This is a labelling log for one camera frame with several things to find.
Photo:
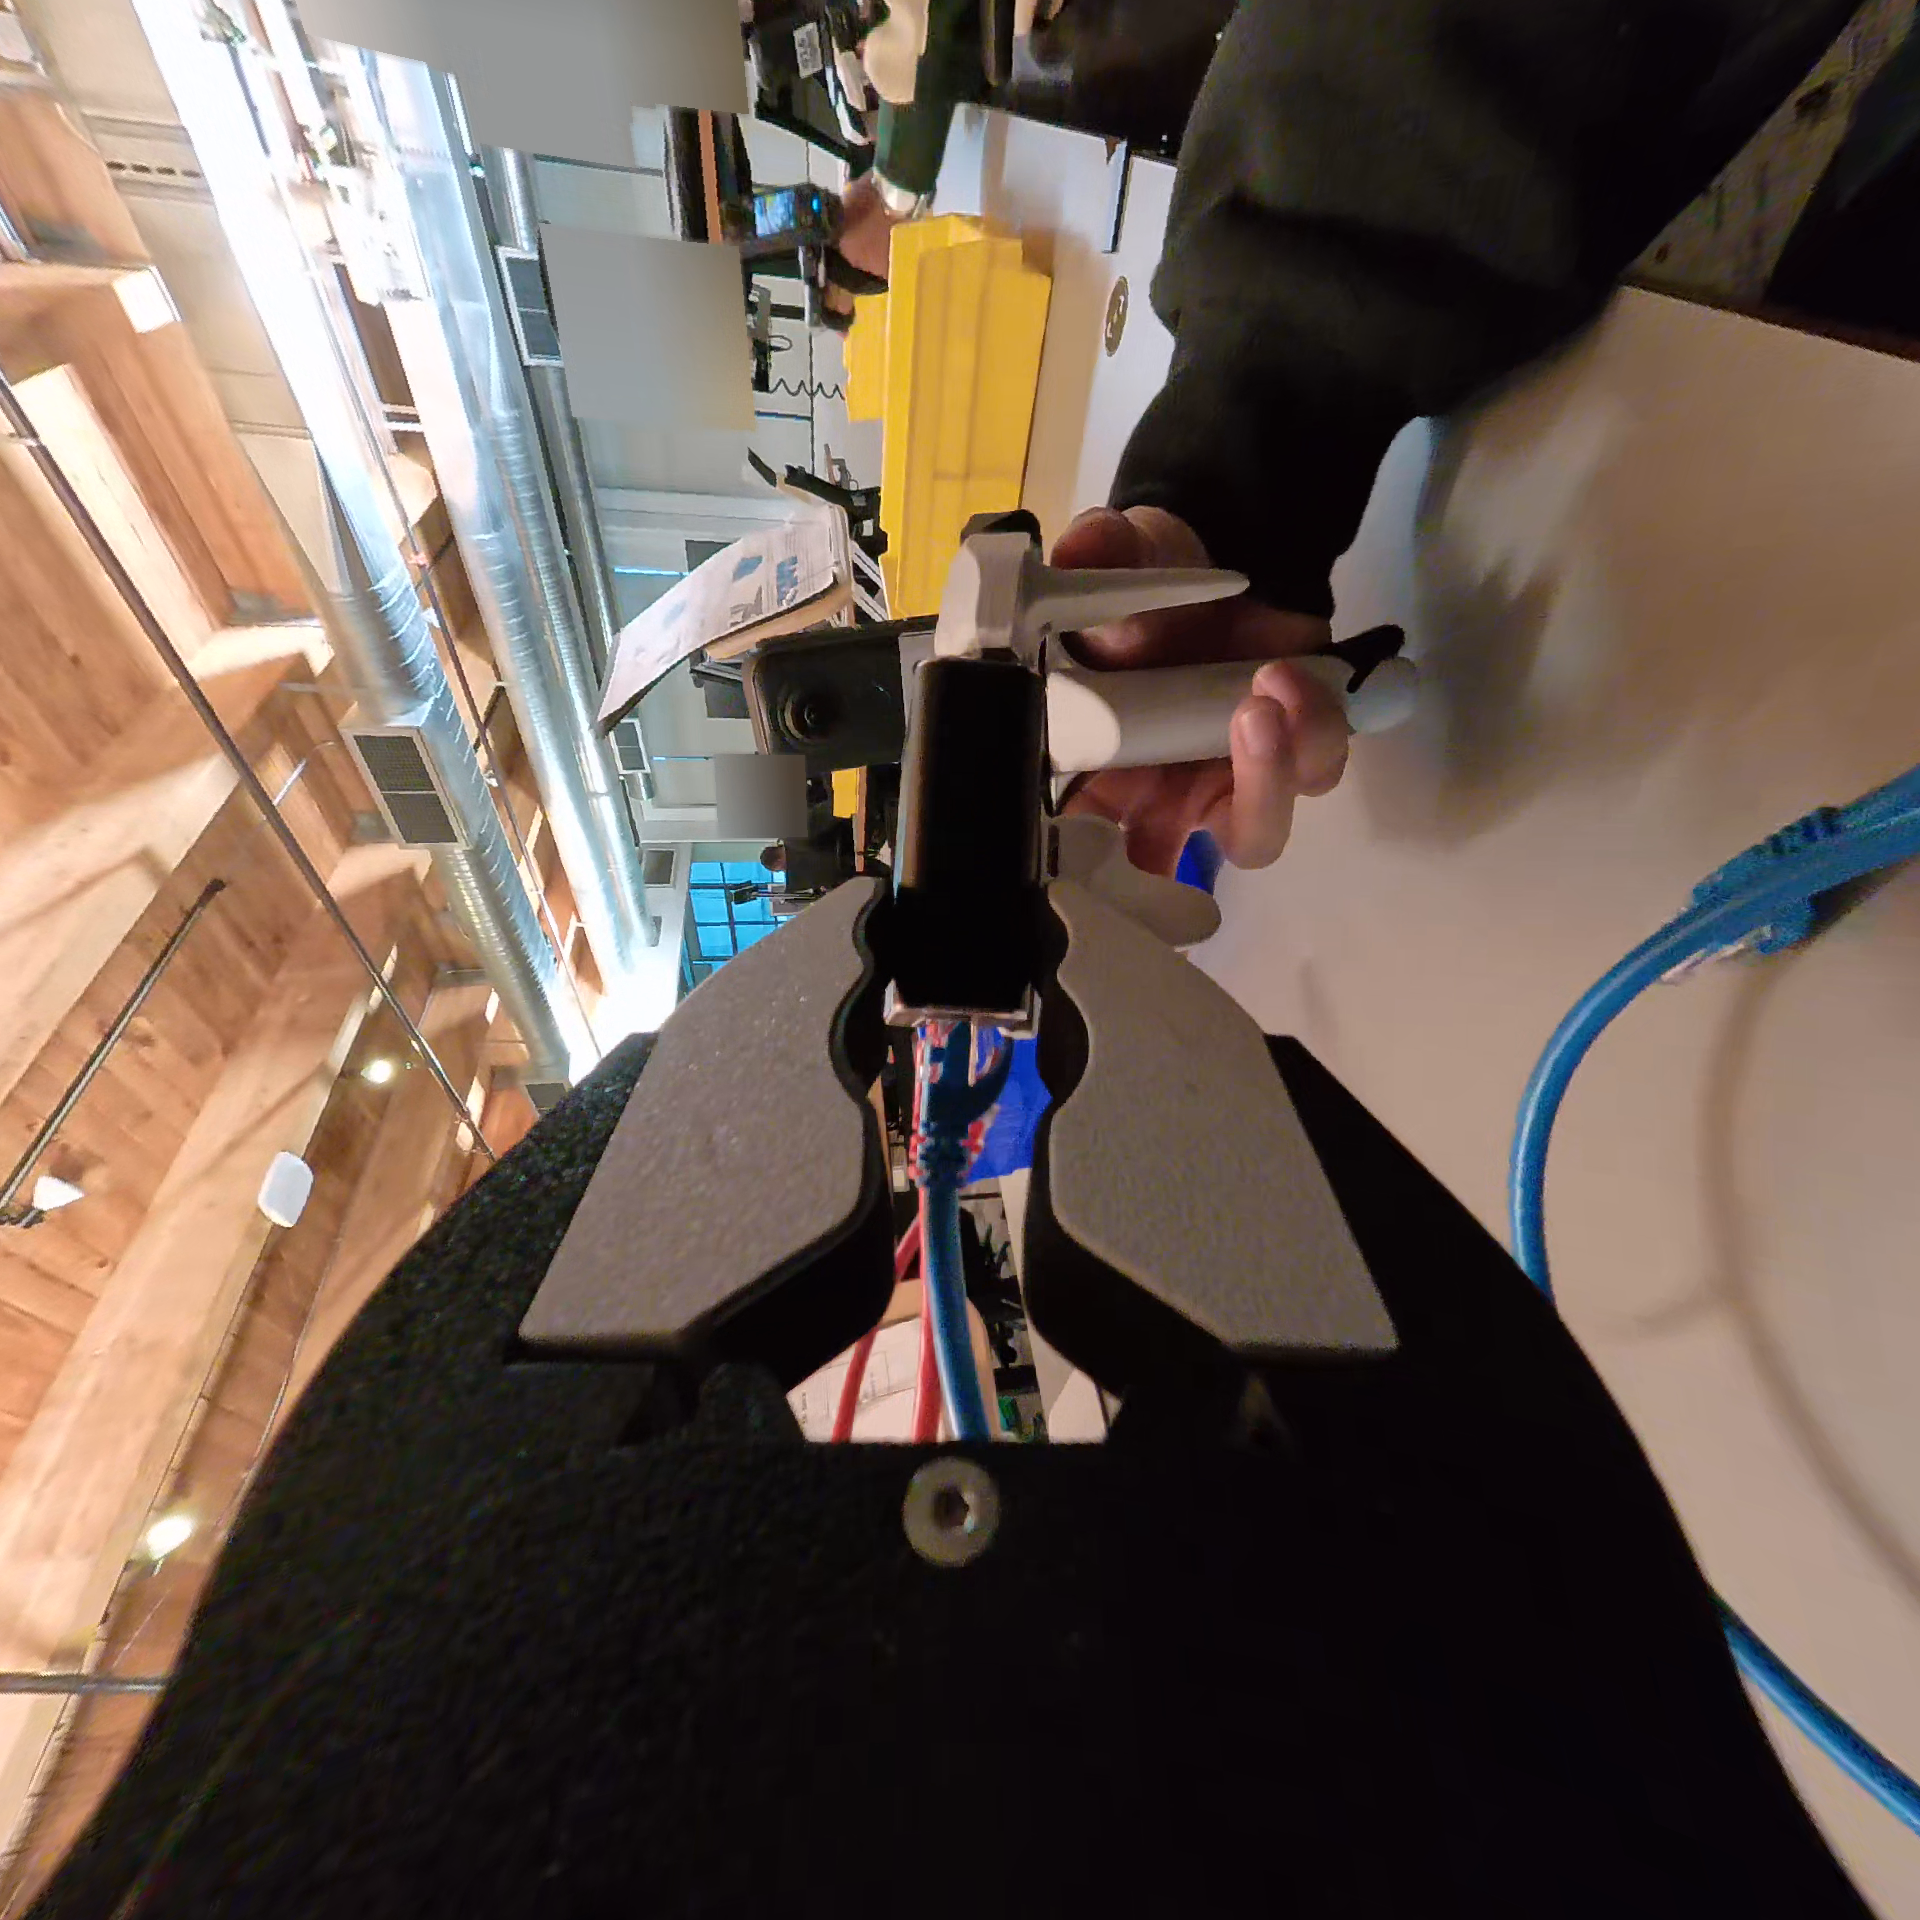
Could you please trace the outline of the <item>person's right hand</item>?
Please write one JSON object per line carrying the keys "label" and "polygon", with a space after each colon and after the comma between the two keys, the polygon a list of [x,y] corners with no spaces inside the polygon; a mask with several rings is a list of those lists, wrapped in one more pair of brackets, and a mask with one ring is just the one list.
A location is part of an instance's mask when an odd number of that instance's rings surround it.
{"label": "person's right hand", "polygon": [[1248,593],[1081,633],[1074,652],[1093,670],[1244,661],[1257,672],[1235,708],[1228,756],[1085,777],[1065,808],[1116,824],[1126,859],[1150,875],[1174,876],[1197,835],[1208,835],[1239,868],[1272,867],[1297,806],[1331,794],[1348,767],[1350,733],[1337,702],[1288,666],[1331,642],[1329,618],[1279,610]]}

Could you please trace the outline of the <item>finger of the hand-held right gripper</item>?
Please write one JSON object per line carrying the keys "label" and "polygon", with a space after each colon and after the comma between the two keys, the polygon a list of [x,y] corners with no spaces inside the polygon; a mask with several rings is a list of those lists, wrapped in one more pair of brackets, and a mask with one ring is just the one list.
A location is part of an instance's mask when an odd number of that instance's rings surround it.
{"label": "finger of the hand-held right gripper", "polygon": [[1049,638],[1226,602],[1247,588],[1233,571],[1056,569],[1033,538],[969,538],[946,574],[932,654],[1037,665]]}
{"label": "finger of the hand-held right gripper", "polygon": [[1122,828],[1107,819],[1055,819],[1049,824],[1047,860],[1053,885],[1082,891],[1168,948],[1198,948],[1223,927],[1213,894],[1178,879],[1141,871],[1126,851]]}

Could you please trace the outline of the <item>person's right forearm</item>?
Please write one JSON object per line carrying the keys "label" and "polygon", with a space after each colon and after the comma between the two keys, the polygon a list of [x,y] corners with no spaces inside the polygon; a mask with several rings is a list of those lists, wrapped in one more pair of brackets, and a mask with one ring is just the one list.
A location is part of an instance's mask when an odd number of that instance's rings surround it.
{"label": "person's right forearm", "polygon": [[1182,136],[1113,505],[1329,616],[1380,463],[1590,324],[1858,13],[1239,4]]}

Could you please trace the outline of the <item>silver ventilation duct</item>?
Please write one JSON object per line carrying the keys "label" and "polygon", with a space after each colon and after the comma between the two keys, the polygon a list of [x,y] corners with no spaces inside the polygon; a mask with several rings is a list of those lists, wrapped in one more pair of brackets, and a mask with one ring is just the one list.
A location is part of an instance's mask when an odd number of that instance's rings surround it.
{"label": "silver ventilation duct", "polygon": [[[481,157],[496,248],[541,253],[534,207],[534,177],[528,157],[506,149],[484,149]],[[660,929],[651,912],[644,889],[640,847],[621,777],[616,755],[597,727],[602,668],[612,640],[612,601],[606,558],[589,515],[589,472],[581,434],[569,405],[565,369],[527,367],[520,379],[532,412],[534,444],[541,458],[541,527],[551,558],[543,572],[557,576],[546,595],[552,612],[549,624],[558,672],[572,708],[572,729],[581,741],[589,810],[602,851],[597,871],[606,893],[606,934],[597,938],[599,968],[606,985],[615,977],[633,977],[655,955]]]}
{"label": "silver ventilation duct", "polygon": [[565,1008],[563,971],[492,802],[414,583],[376,519],[355,513],[326,466],[320,508],[332,553],[331,630],[352,695],[347,722],[425,734],[468,849],[429,851],[449,911],[524,1048],[520,1084],[538,1115],[575,1084],[582,1022]]}

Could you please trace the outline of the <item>pale grey desk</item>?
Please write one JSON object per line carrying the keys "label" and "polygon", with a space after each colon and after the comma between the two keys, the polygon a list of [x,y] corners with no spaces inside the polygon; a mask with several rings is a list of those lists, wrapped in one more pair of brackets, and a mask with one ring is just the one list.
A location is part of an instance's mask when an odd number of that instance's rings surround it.
{"label": "pale grey desk", "polygon": [[[1508,1240],[1528,1077],[1699,882],[1917,767],[1917,360],[1660,293],[1386,455],[1420,702],[1197,953]],[[1555,1299],[1713,1587],[1917,1774],[1917,862],[1660,983],[1553,1130]]]}

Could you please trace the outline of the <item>dark metal network switch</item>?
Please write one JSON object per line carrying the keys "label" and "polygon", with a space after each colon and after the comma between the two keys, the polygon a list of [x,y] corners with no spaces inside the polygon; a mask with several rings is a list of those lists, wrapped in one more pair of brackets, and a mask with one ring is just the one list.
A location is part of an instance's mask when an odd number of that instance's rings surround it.
{"label": "dark metal network switch", "polygon": [[1043,967],[1045,682],[926,661],[903,760],[889,965],[897,1021],[1019,1022]]}

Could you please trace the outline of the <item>metal duct vent grille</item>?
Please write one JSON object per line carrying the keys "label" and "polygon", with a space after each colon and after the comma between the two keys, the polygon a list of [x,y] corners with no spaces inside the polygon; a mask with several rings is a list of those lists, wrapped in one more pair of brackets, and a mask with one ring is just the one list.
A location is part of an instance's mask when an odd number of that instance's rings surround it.
{"label": "metal duct vent grille", "polygon": [[494,248],[503,301],[527,369],[565,369],[565,347],[541,253]]}
{"label": "metal duct vent grille", "polygon": [[343,741],[397,844],[429,852],[468,849],[421,729],[347,722]]}

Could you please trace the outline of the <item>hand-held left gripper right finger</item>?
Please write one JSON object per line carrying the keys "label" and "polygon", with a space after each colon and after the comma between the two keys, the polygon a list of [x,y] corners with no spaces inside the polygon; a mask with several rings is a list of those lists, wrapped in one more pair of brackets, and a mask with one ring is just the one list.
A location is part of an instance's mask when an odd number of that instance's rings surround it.
{"label": "hand-held left gripper right finger", "polygon": [[1257,1021],[1085,885],[1047,1016],[1077,1029],[1030,1177],[1029,1306],[1102,1389],[1399,1353],[1380,1285]]}

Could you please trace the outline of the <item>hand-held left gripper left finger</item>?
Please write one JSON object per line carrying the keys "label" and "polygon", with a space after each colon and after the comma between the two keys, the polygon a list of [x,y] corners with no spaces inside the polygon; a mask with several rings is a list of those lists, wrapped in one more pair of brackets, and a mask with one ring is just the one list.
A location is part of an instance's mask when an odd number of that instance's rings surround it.
{"label": "hand-held left gripper left finger", "polygon": [[855,876],[652,1039],[519,1338],[663,1367],[827,1367],[897,1288],[873,1090],[890,886]]}

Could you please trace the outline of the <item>yellow plastic bin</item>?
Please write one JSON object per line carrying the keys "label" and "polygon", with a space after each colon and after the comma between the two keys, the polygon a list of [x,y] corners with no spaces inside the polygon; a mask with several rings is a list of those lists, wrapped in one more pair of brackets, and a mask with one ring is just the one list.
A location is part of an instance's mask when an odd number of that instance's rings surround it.
{"label": "yellow plastic bin", "polygon": [[1050,287],[1017,236],[942,214],[897,229],[886,290],[855,299],[842,394],[880,427],[894,618],[935,615],[967,527],[1023,506]]}

